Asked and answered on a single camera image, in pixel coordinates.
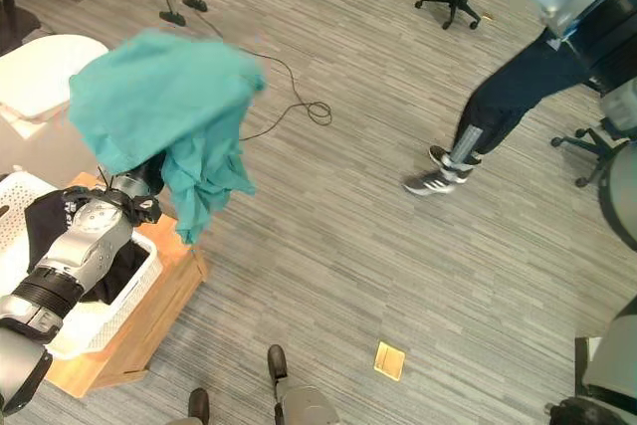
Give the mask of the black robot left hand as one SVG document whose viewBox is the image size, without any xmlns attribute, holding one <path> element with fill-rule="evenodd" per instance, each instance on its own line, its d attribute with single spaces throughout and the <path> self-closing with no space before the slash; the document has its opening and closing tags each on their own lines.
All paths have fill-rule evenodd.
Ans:
<svg viewBox="0 0 637 425">
<path fill-rule="evenodd" d="M 162 177 L 162 168 L 165 161 L 166 152 L 161 151 L 149 158 L 144 163 L 144 182 L 146 183 L 149 194 L 156 196 L 164 187 L 164 180 Z"/>
</svg>

